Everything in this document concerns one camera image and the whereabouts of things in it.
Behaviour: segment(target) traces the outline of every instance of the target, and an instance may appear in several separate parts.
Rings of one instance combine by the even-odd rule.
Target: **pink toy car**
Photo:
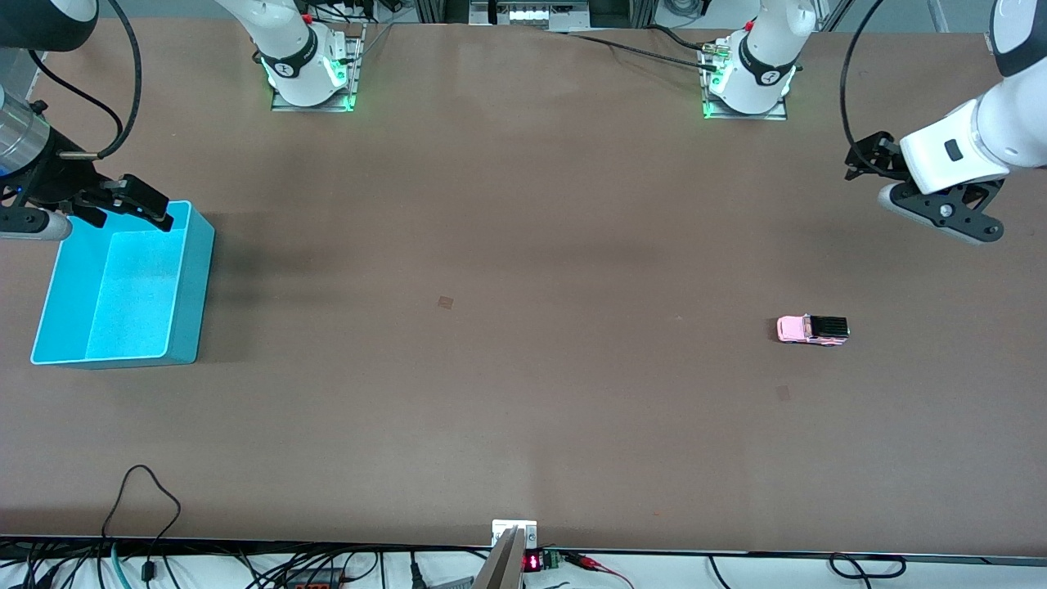
[[[778,320],[778,339],[786,344],[842,346],[850,337],[847,320],[842,317],[785,316]]]

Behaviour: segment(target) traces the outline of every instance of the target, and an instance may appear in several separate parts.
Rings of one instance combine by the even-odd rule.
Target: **white bracket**
[[[518,527],[527,533],[527,547],[537,548],[538,547],[538,522],[532,520],[494,520],[491,522],[491,546],[494,546],[498,539],[502,538],[502,533],[507,529],[512,529]]]

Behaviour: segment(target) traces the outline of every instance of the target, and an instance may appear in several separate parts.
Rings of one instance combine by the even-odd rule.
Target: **blue plastic bin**
[[[72,218],[59,245],[32,364],[131,368],[191,364],[200,342],[215,228],[184,200],[163,232],[126,214],[104,228]]]

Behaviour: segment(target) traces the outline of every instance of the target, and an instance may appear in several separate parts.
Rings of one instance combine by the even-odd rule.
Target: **teal cable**
[[[120,580],[120,585],[124,589],[131,589],[131,584],[128,583],[128,577],[124,575],[124,569],[120,568],[120,560],[116,557],[116,543],[113,542],[113,547],[109,550],[109,559],[113,562],[113,570],[116,571],[116,579]]]

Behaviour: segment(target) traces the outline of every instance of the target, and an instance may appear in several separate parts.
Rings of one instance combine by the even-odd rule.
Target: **brown table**
[[[54,246],[0,243],[0,531],[95,533],[146,462],[181,536],[483,543],[528,517],[558,544],[1047,554],[1044,175],[1007,180],[992,246],[882,209],[883,180],[843,180],[847,37],[756,122],[704,120],[691,70],[467,26],[391,31],[354,114],[271,114],[236,22],[135,25],[141,112],[99,167],[218,229],[200,360],[30,366]],[[52,62],[127,111],[115,23]],[[997,78],[978,36],[869,36],[855,133]],[[805,312],[851,342],[775,343]],[[144,479],[129,501],[115,533],[170,517]]]

